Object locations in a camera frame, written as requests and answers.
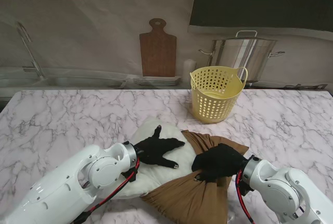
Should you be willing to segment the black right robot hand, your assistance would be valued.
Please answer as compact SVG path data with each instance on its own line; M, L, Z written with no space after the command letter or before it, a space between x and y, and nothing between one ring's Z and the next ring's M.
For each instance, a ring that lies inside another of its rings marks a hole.
M218 146L197 155L192 164L192 172L200 170L196 181L214 182L221 177L232 177L242 169L247 159L234 148L220 143Z

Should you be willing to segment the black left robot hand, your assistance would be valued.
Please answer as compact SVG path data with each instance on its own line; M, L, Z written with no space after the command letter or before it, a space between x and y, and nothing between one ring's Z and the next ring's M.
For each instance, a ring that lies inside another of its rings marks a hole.
M134 145L137 157L140 161L147 165L157 165L172 169L179 167L175 161L164 158L164 154L174 149L183 147L185 142L176 138L161 139L160 133L162 126L158 125L151 137L140 141Z

